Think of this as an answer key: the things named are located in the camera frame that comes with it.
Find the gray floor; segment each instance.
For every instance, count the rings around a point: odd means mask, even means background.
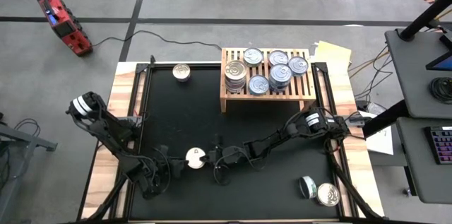
[[[64,0],[79,17],[130,17],[135,0]],[[0,0],[0,16],[41,16],[35,0]],[[266,18],[304,20],[412,20],[428,7],[423,0],[144,0],[142,18]],[[128,24],[85,23],[93,43],[124,37]],[[277,25],[137,25],[170,40],[210,42],[221,47],[304,47],[319,40],[353,50],[353,64],[375,57],[384,32],[393,28]],[[41,136],[59,143],[54,153],[36,151],[13,216],[33,223],[62,223],[78,212],[95,141],[64,114],[69,101],[89,90],[107,100],[122,43],[109,41],[78,58],[46,23],[0,23],[0,111],[14,125],[32,117]],[[212,61],[220,53],[201,45],[173,45],[146,34],[132,40],[127,61]],[[352,78],[356,93],[374,75]],[[391,106],[402,98],[395,75],[373,90],[372,100]],[[405,198],[399,168],[375,167],[386,215],[398,220],[451,223],[452,206]]]

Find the wooden crate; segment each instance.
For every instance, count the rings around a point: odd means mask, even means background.
[[[226,102],[228,100],[286,100],[299,101],[300,109],[308,107],[316,99],[314,90],[314,80],[312,78],[311,63],[309,61],[308,49],[269,49],[260,48],[263,52],[263,62],[261,66],[248,68],[246,71],[246,84],[240,93],[231,93],[225,85],[225,66],[228,61],[243,61],[243,53],[246,48],[223,48],[221,51],[221,82],[220,82],[220,102],[221,112],[226,112]],[[268,55],[274,50],[281,50],[287,53],[289,59],[293,56],[304,57],[309,64],[309,69],[302,77],[292,77],[290,84],[284,93],[274,93],[269,90],[265,95],[251,95],[248,90],[249,79],[254,75],[262,75],[268,79],[270,73],[270,63]]]

